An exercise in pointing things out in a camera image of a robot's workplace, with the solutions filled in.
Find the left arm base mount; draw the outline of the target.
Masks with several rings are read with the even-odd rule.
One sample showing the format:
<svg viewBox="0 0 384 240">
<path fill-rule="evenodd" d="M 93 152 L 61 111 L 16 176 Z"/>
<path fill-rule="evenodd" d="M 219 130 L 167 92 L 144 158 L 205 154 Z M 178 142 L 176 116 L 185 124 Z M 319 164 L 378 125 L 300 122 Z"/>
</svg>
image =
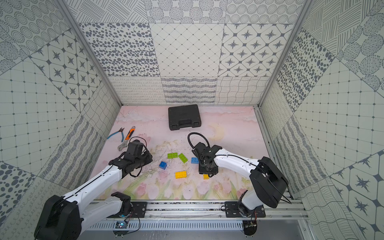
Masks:
<svg viewBox="0 0 384 240">
<path fill-rule="evenodd" d="M 147 202 L 137 202 L 133 201 L 131 202 L 131 215 L 132 218 L 145 218 L 146 211 L 147 211 Z"/>
</svg>

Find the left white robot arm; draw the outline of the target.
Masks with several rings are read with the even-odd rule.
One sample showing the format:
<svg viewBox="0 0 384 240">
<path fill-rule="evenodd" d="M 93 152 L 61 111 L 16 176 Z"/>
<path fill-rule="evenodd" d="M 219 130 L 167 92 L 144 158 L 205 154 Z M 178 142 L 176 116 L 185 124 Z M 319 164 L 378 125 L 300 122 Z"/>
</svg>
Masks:
<svg viewBox="0 0 384 240">
<path fill-rule="evenodd" d="M 114 192 L 109 198 L 96 205 L 91 202 L 113 184 L 126 176 L 133 176 L 134 170 L 153 161 L 146 143 L 134 140 L 127 150 L 95 177 L 73 191 L 54 195 L 44 204 L 34 237 L 37 240 L 76 240 L 84 231 L 99 221 L 114 215 L 130 218 L 134 214 L 131 197 Z"/>
</svg>

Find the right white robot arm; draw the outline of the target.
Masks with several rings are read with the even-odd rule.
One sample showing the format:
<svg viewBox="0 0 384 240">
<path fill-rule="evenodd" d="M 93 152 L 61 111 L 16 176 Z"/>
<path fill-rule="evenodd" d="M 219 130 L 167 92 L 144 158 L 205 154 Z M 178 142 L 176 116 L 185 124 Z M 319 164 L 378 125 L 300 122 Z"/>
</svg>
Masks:
<svg viewBox="0 0 384 240">
<path fill-rule="evenodd" d="M 250 217 L 262 205 L 275 209 L 289 185 L 287 178 L 268 157 L 249 159 L 220 146 L 210 147 L 203 143 L 192 147 L 192 153 L 199 161 L 200 174 L 213 177 L 219 168 L 225 168 L 250 179 L 254 189 L 245 191 L 238 200 L 239 212 L 244 217 Z"/>
</svg>

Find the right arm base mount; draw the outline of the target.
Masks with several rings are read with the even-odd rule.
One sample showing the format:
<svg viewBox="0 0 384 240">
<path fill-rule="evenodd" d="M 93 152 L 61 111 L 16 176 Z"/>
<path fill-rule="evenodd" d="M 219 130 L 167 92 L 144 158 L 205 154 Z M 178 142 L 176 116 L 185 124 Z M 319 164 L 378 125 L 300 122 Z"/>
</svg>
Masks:
<svg viewBox="0 0 384 240">
<path fill-rule="evenodd" d="M 249 210 L 239 202 L 225 202 L 224 212 L 227 218 L 265 218 L 265 208 L 263 205 L 256 207 L 254 210 Z"/>
</svg>

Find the dark blue small lego brick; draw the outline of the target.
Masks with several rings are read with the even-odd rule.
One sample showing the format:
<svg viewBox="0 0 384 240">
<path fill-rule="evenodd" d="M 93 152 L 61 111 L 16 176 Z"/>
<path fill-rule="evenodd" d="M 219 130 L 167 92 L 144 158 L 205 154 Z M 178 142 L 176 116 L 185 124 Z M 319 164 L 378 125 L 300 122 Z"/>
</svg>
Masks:
<svg viewBox="0 0 384 240">
<path fill-rule="evenodd" d="M 167 168 L 167 163 L 166 162 L 163 162 L 161 161 L 160 164 L 159 164 L 159 168 L 162 169 L 162 170 L 165 170 Z"/>
</svg>

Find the yellow lego brick 2x4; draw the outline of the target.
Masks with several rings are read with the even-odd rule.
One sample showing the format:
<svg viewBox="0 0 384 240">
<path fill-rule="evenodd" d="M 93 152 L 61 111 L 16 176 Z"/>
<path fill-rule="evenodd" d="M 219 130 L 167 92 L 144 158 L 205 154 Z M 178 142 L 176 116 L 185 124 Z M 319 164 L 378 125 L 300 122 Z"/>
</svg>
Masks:
<svg viewBox="0 0 384 240">
<path fill-rule="evenodd" d="M 187 177 L 186 171 L 176 172 L 175 173 L 175 179 L 183 179 Z"/>
</svg>

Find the lime green lego brick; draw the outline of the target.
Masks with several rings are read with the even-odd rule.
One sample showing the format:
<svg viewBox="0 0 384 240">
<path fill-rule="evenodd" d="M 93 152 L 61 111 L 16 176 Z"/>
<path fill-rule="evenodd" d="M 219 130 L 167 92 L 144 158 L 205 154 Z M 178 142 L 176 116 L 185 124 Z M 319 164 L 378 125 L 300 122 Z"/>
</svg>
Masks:
<svg viewBox="0 0 384 240">
<path fill-rule="evenodd" d="M 184 164 L 188 162 L 188 158 L 184 154 L 179 154 L 178 157 Z"/>
<path fill-rule="evenodd" d="M 178 153 L 168 153 L 167 154 L 168 159 L 174 159 L 174 158 L 177 158 L 178 156 L 179 156 Z"/>
</svg>

